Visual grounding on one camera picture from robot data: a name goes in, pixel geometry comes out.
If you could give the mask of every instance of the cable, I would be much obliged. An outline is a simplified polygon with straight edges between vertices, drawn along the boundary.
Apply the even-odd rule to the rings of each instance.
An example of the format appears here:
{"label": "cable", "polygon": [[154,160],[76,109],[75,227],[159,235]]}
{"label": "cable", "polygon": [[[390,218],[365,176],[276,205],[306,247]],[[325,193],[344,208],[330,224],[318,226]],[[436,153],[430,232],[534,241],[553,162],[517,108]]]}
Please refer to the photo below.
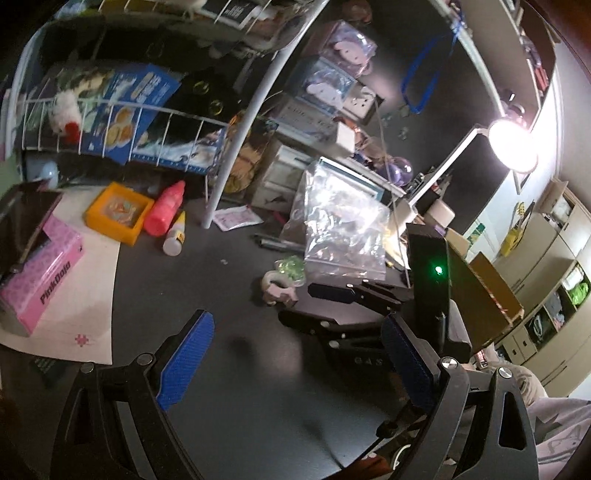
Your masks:
{"label": "cable", "polygon": [[[382,117],[379,115],[379,110],[378,110],[379,105],[378,105],[377,97],[374,97],[374,105],[375,105],[375,113],[378,116],[379,137],[380,137],[380,140],[382,141],[382,152],[383,152],[382,160],[384,161],[384,166],[386,168],[386,175],[388,176],[388,181],[390,182],[390,184],[393,184],[392,177],[390,176],[390,169],[388,168],[388,163],[387,163],[388,154],[386,153],[386,140],[384,139],[384,126],[382,124]],[[396,238],[398,239],[398,253],[400,254],[400,258],[402,259],[402,266],[404,267],[404,274],[406,275],[407,286],[408,286],[408,288],[410,288],[410,278],[408,277],[408,265],[407,265],[407,261],[404,259],[404,256],[402,254],[402,242],[400,241],[400,225],[398,223],[398,216],[396,215],[396,204],[392,205],[392,212],[394,213],[394,223],[396,225]]]}

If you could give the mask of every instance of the red bottle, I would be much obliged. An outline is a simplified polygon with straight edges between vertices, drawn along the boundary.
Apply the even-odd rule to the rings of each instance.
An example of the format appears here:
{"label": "red bottle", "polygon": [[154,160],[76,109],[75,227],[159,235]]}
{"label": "red bottle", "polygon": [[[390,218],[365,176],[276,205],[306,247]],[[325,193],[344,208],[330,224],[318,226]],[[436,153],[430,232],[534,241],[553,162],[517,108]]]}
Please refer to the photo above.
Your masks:
{"label": "red bottle", "polygon": [[170,228],[174,215],[183,202],[185,183],[183,180],[168,187],[156,200],[144,220],[144,230],[152,236],[162,236]]}

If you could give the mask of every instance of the yellow tray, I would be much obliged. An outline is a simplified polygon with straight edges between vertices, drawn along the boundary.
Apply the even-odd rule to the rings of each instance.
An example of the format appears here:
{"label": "yellow tray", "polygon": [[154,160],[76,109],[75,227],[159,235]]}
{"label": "yellow tray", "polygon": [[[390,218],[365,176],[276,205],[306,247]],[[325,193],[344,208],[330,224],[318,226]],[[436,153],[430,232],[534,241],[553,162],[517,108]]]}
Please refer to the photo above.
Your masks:
{"label": "yellow tray", "polygon": [[90,205],[84,215],[85,222],[89,228],[133,246],[153,204],[152,199],[113,182]]}

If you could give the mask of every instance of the white paper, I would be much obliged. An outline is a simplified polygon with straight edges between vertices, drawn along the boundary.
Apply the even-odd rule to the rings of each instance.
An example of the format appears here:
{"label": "white paper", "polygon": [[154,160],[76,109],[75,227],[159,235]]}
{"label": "white paper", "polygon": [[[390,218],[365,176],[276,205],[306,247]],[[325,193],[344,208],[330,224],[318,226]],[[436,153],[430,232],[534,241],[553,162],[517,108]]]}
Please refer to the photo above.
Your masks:
{"label": "white paper", "polygon": [[88,228],[83,214],[102,187],[67,189],[54,215],[82,235],[85,253],[30,337],[0,327],[0,343],[31,355],[111,365],[111,313],[119,242]]}

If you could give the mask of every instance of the plastic container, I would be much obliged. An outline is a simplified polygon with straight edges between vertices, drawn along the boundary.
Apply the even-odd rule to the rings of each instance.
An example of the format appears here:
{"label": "plastic container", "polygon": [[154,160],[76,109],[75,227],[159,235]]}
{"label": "plastic container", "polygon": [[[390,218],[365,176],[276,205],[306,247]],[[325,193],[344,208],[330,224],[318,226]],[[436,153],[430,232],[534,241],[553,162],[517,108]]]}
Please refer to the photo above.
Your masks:
{"label": "plastic container", "polygon": [[369,61],[377,48],[373,40],[340,20],[324,25],[312,35],[302,57],[319,55],[353,78],[359,78],[369,73]]}
{"label": "plastic container", "polygon": [[118,183],[111,183],[90,205],[86,225],[118,242],[132,245],[154,201]]}
{"label": "plastic container", "polygon": [[162,192],[160,198],[144,220],[144,230],[152,236],[163,236],[168,232],[174,215],[183,202],[184,180],[178,181]]}
{"label": "plastic container", "polygon": [[286,91],[295,98],[334,116],[343,108],[355,79],[320,57],[302,59],[295,66]]}
{"label": "plastic container", "polygon": [[183,249],[185,238],[185,218],[185,212],[181,212],[177,218],[177,221],[166,234],[166,240],[162,245],[162,250],[169,257],[176,257]]}

